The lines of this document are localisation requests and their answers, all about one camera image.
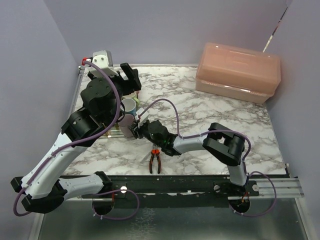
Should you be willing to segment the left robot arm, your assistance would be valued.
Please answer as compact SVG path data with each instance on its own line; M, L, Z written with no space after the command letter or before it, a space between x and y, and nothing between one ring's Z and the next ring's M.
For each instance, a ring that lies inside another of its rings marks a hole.
M80 93L82 107L73 112L61 128L61 132L37 166L23 177L14 177L10 184L18 196L14 201L13 212L21 202L25 214L49 213L65 200L82 195L95 195L103 198L112 190L112 182L102 171L73 179L61 178L62 173L81 153L110 128L120 117L121 99L142 88L137 69L122 63L114 75L106 74L100 67L90 63L101 76L92 78Z

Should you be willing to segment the light green mug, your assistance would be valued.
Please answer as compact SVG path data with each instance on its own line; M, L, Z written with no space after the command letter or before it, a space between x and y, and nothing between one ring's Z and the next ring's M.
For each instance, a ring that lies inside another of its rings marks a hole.
M134 91L131 94L128 95L124 95L122 97L123 99L132 99L136 102L136 105L138 106L140 104L140 100L139 100L139 92L138 91Z

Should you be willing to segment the mauve purple mug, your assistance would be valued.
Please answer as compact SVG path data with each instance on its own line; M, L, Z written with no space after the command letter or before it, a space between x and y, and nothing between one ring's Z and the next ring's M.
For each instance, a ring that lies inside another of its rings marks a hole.
M133 133L129 129L129 126L134 122L135 118L131 114L125 114L122 120L118 123L120 130L122 131L123 135L127 138L133 137Z

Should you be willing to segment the blue dotted mug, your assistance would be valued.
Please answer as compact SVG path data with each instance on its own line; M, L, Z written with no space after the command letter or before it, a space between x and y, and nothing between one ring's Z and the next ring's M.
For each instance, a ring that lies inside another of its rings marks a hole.
M132 98L124 98L121 103L124 107L124 112L126 115L136 116L137 103Z

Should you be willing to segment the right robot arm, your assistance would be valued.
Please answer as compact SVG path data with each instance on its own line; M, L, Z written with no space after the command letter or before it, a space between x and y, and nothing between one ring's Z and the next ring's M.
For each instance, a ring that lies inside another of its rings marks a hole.
M187 152L206 150L228 168L230 191L240 196L248 189L245 158L251 150L251 142L244 134L219 123L212 123L208 131L191 136L179 136L168 131L160 121L140 123L135 120L130 131L136 139L145 138L168 156L180 156Z

